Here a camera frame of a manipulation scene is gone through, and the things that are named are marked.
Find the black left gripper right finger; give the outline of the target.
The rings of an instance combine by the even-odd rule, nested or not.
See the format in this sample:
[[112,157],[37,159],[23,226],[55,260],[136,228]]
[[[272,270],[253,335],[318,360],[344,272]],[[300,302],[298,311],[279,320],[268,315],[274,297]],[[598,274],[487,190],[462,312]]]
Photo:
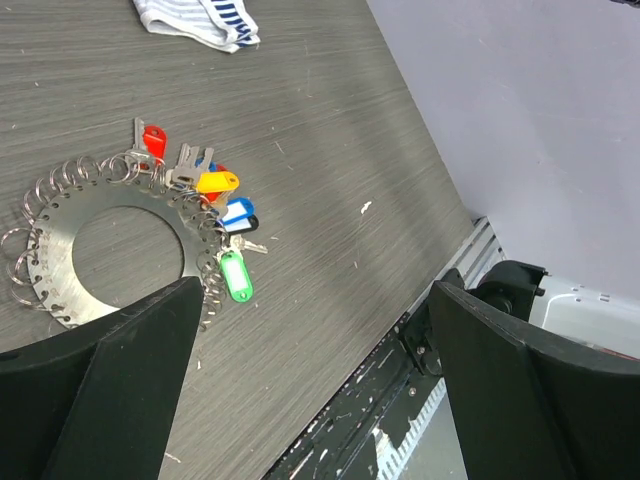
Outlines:
[[638,478],[638,361],[442,281],[428,304],[469,478]]

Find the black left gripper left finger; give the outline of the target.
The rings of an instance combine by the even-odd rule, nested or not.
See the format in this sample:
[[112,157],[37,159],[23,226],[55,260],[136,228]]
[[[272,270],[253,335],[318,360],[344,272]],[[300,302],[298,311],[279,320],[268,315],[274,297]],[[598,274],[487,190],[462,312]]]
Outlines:
[[200,281],[184,277],[2,353],[2,478],[157,478],[202,301]]

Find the green key tag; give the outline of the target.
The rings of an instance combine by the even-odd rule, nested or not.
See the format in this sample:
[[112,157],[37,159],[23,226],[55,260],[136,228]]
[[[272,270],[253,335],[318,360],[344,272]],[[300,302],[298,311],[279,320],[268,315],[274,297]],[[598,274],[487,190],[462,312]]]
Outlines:
[[224,252],[219,266],[231,298],[238,303],[248,302],[254,289],[242,255],[234,250]]

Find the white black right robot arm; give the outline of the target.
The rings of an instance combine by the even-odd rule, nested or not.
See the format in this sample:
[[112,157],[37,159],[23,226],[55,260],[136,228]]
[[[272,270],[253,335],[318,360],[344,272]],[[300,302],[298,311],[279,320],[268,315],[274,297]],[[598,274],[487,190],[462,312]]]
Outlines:
[[513,260],[437,281],[401,339],[442,378],[471,479],[639,475],[639,305]]

